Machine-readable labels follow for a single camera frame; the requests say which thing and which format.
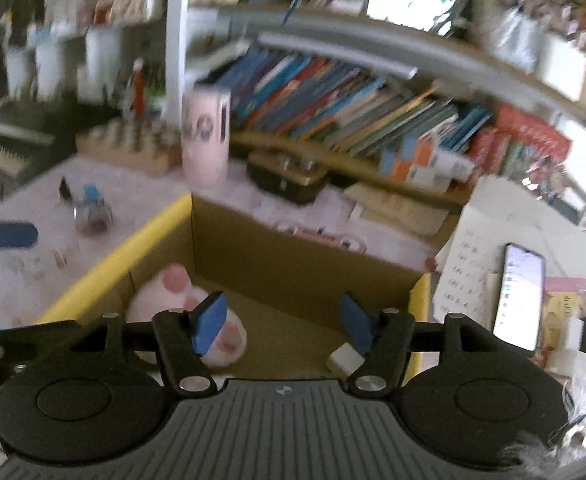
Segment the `white charger plug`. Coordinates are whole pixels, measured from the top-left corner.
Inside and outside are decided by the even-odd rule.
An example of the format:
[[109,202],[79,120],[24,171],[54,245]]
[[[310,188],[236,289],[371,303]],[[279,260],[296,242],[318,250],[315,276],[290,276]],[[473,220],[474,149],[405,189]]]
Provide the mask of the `white charger plug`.
[[363,365],[365,358],[348,342],[334,350],[327,359],[327,369],[335,376],[346,379]]

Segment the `pink plush toy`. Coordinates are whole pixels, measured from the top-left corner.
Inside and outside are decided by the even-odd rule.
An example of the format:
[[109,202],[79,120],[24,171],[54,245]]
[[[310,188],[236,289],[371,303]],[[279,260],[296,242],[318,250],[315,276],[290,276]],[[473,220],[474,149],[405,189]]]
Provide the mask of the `pink plush toy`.
[[[176,309],[193,311],[208,296],[191,282],[187,269],[172,263],[159,271],[136,292],[126,312],[128,323],[150,322],[159,312]],[[216,337],[213,348],[202,358],[205,365],[221,370],[238,362],[247,347],[247,333],[238,317],[229,307],[225,324]]]

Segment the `black binder clip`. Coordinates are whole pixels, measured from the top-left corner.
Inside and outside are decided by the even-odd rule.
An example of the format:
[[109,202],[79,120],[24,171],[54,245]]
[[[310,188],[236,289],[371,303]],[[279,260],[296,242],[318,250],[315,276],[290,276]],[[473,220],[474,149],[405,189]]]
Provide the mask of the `black binder clip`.
[[72,203],[74,203],[74,198],[73,198],[73,194],[71,192],[71,189],[68,185],[68,182],[66,182],[66,178],[62,177],[59,187],[58,187],[58,193],[59,193],[59,197],[62,203],[65,204],[69,204],[72,205]]

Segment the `black electronic keyboard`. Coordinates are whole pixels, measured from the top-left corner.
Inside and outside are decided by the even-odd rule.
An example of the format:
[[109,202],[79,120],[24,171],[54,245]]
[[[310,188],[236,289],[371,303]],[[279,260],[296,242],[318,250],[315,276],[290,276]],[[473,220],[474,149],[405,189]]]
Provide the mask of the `black electronic keyboard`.
[[76,153],[75,138],[118,116],[112,108],[60,103],[9,103],[0,108],[0,178],[21,186]]

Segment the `pink checkered tablecloth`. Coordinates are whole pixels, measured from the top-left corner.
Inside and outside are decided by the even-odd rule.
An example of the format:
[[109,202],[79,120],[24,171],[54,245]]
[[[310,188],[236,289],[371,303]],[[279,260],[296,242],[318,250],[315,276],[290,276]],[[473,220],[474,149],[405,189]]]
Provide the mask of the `pink checkered tablecloth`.
[[[114,214],[113,226],[106,234],[91,237],[76,231],[73,209],[59,196],[62,181],[68,182],[73,194],[80,194],[86,184],[98,188]],[[188,191],[181,170],[151,178],[72,157],[7,194],[0,200],[0,221],[33,223],[38,242],[29,250],[0,250],[0,328],[35,321],[114,248]],[[321,191],[314,203],[295,206],[260,190],[250,181],[242,162],[231,162],[228,177],[220,186],[196,193],[267,226],[290,221],[307,229],[351,235],[366,244],[368,255],[413,270],[423,269],[425,260],[437,254],[456,223],[447,218],[430,238],[396,230],[389,222],[375,222],[372,214],[332,185]]]

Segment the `yellow cardboard box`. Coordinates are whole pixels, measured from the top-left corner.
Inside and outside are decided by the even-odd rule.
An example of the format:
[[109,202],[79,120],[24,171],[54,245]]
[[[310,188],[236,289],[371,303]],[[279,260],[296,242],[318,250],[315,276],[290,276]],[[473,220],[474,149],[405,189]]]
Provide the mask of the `yellow cardboard box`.
[[246,214],[187,194],[116,247],[76,282],[40,322],[88,323],[121,312],[144,283],[181,263],[202,288],[226,292],[247,330],[239,378],[328,376],[327,359],[346,340],[339,301],[349,292],[368,311],[430,314],[427,276],[346,249],[304,240]]

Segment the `smartphone on papers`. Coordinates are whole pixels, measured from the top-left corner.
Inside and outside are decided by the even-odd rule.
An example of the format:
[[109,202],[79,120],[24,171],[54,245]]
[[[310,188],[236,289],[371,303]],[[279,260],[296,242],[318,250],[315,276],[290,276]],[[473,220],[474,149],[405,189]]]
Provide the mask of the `smartphone on papers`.
[[522,350],[536,350],[545,281],[546,259],[542,255],[517,244],[506,244],[492,326],[494,336]]

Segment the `orange white medicine box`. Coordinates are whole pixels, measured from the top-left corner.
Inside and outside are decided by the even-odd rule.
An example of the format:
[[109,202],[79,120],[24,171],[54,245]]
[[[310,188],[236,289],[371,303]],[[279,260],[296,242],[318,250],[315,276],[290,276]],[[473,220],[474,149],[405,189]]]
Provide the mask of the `orange white medicine box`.
[[475,164],[468,157],[441,148],[428,136],[408,138],[400,148],[384,148],[378,173],[392,180],[436,188],[440,181],[466,183]]

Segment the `dark brown wooden box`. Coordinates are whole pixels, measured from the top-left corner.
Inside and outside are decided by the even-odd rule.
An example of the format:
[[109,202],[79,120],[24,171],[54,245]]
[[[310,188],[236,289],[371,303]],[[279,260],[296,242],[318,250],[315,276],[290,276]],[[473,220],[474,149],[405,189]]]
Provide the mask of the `dark brown wooden box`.
[[314,159],[266,150],[251,151],[246,171],[261,190],[296,205],[312,203],[329,176],[329,169]]

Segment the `wooden chess board box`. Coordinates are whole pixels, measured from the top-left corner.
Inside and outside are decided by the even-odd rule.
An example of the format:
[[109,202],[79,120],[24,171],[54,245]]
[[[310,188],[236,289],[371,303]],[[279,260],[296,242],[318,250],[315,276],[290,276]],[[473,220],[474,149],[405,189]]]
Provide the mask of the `wooden chess board box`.
[[114,118],[78,133],[75,145],[80,155],[151,177],[181,165],[180,133],[159,120]]

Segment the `white bookshelf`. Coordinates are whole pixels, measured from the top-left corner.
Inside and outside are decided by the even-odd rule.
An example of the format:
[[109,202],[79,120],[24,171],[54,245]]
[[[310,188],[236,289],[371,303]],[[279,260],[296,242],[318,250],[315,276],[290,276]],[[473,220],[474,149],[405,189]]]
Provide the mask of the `white bookshelf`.
[[430,32],[352,15],[279,4],[237,4],[190,9],[188,0],[169,0],[166,21],[90,27],[85,42],[119,60],[136,58],[133,34],[152,32],[164,47],[165,118],[177,126],[182,95],[204,73],[195,43],[216,38],[256,38],[267,46],[329,56],[399,78],[432,78],[439,90],[520,107],[550,120],[564,116],[586,128],[586,109],[531,74],[480,52],[471,44]]

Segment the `pink cylinder container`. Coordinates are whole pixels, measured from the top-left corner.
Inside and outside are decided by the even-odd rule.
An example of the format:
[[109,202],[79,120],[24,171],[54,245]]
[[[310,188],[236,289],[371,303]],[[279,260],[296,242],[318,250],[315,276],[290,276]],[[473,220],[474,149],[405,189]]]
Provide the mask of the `pink cylinder container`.
[[182,96],[181,161],[191,188],[212,188],[228,174],[230,91],[197,86]]

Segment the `orange red bottle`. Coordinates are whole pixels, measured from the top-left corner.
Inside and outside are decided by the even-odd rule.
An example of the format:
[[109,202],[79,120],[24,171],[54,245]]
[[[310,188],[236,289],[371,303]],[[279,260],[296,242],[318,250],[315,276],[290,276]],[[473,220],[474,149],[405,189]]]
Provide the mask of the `orange red bottle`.
[[144,118],[144,59],[136,58],[133,65],[133,111],[137,120]]

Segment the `row of leaning books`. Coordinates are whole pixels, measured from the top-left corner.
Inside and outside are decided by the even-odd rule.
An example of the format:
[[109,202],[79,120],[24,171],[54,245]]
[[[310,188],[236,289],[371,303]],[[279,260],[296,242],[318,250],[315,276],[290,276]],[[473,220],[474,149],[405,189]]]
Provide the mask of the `row of leaning books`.
[[441,190],[483,174],[552,176],[572,147],[564,134],[512,105],[491,110],[442,96],[434,86],[415,91],[370,68],[259,42],[206,79],[230,91],[230,125],[238,133],[308,144],[365,162],[377,174],[384,148],[422,136],[474,162],[468,182],[440,181]]

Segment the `phone on shelf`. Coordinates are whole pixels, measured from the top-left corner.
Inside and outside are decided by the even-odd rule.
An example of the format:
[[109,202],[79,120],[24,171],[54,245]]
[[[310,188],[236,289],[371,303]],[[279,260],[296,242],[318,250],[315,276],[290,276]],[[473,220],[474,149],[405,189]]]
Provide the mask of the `phone on shelf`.
[[366,17],[430,32],[449,19],[456,0],[368,0]]

